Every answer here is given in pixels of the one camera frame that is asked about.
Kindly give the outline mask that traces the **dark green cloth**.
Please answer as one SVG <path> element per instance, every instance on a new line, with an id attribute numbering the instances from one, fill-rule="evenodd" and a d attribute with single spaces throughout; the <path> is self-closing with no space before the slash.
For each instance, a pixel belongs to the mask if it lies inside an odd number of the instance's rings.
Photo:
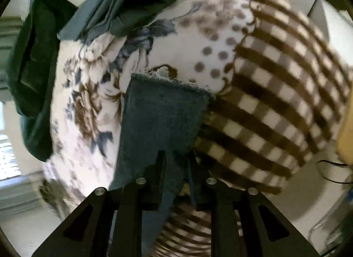
<path id="1" fill-rule="evenodd" d="M 60 41 L 90 44 L 103 33 L 120 38 L 151 21 L 176 0 L 34 0 L 7 58 L 6 85 L 21 117 L 26 149 L 40 161 L 53 152 L 50 105 Z"/>

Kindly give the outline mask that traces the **dark blue denim pants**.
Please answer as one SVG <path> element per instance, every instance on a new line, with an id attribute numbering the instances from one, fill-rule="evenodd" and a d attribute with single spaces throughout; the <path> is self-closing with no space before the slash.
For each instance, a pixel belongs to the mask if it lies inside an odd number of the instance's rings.
<path id="1" fill-rule="evenodd" d="M 111 256 L 146 256 L 186 181 L 211 94 L 195 85 L 134 74 L 124 100 L 110 190 L 121 191 Z"/>

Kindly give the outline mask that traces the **floral and plaid fleece blanket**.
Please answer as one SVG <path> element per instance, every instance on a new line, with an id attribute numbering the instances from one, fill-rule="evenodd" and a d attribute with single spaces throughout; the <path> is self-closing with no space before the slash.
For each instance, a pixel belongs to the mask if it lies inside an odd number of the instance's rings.
<path id="1" fill-rule="evenodd" d="M 67 217 L 115 172 L 132 74 L 163 72 L 215 95 L 194 144 L 228 186 L 278 195 L 339 130 L 352 67 L 286 0 L 177 0 L 149 24 L 84 41 L 58 34 L 53 154 L 42 193 Z"/>

